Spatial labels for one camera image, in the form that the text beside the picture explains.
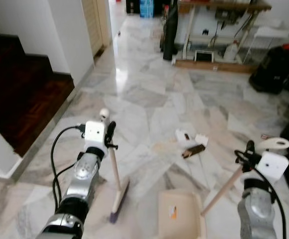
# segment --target dark wooden floor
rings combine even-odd
[[[0,35],[0,133],[23,156],[73,90],[47,56],[26,55],[17,36]]]

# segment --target wooden door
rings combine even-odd
[[[97,0],[82,0],[93,56],[103,46]]]

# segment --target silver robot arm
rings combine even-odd
[[[36,239],[81,239],[84,222],[94,198],[94,185],[102,159],[111,145],[115,122],[109,123],[107,110],[100,112],[101,121],[89,121],[85,128],[85,148],[74,166],[71,183],[56,213]]]
[[[235,154],[237,156],[236,163],[243,164],[244,192],[237,207],[241,221],[241,239],[277,239],[273,225],[275,218],[273,204],[275,201],[277,201],[281,211],[283,239],[286,239],[285,213],[278,195],[266,176],[274,176],[275,180],[280,178],[287,168],[287,158],[280,156],[280,160],[275,160],[274,155],[263,154],[264,156],[262,156],[257,154],[253,141],[247,143],[244,153],[236,150]],[[284,165],[283,171],[274,171],[274,169],[281,169],[281,165]]]
[[[275,211],[272,196],[268,188],[260,188],[264,183],[257,179],[248,179],[253,186],[245,189],[238,204],[241,221],[241,239],[277,239],[274,229]]]

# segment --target wooden shelf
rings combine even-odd
[[[258,0],[255,4],[236,3],[236,2],[221,2],[221,1],[198,1],[198,0],[179,0],[180,13],[188,13],[191,6],[206,6],[211,8],[247,10],[248,12],[254,11],[267,11],[271,10],[272,6],[263,0]]]
[[[220,63],[220,62],[201,62],[193,60],[176,60],[176,67],[190,68],[190,69],[200,69],[209,71],[227,71],[236,73],[254,73],[258,66],[241,65],[233,63]]]

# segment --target wooden broom handle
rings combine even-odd
[[[234,174],[230,177],[230,179],[225,183],[225,185],[220,189],[220,191],[216,194],[216,196],[212,199],[212,201],[207,205],[207,207],[200,214],[202,217],[205,217],[206,213],[217,203],[217,201],[227,193],[229,189],[234,185],[235,181],[242,175],[243,166],[240,166]]]
[[[118,166],[116,164],[115,152],[114,152],[113,148],[109,148],[109,154],[110,154],[110,158],[111,158],[111,162],[112,162],[112,168],[113,168],[113,173],[114,173],[114,177],[115,177],[115,183],[116,183],[117,191],[121,191]]]

